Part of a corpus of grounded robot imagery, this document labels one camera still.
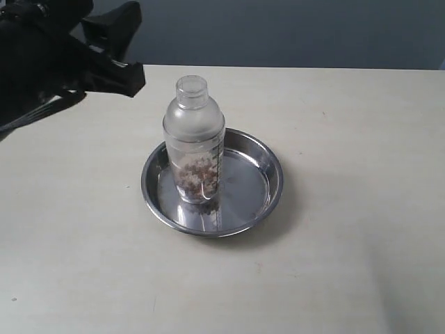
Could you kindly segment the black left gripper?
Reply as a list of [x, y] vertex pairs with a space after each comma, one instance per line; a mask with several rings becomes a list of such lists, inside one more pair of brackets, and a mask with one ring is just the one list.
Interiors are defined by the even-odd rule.
[[[134, 97], [145, 86], [141, 63], [119, 63], [142, 23], [140, 4], [128, 1], [86, 17], [92, 9], [92, 1], [6, 1], [1, 6], [2, 138], [85, 97], [65, 87], [67, 49], [82, 90]], [[80, 21], [88, 46], [70, 35]]]

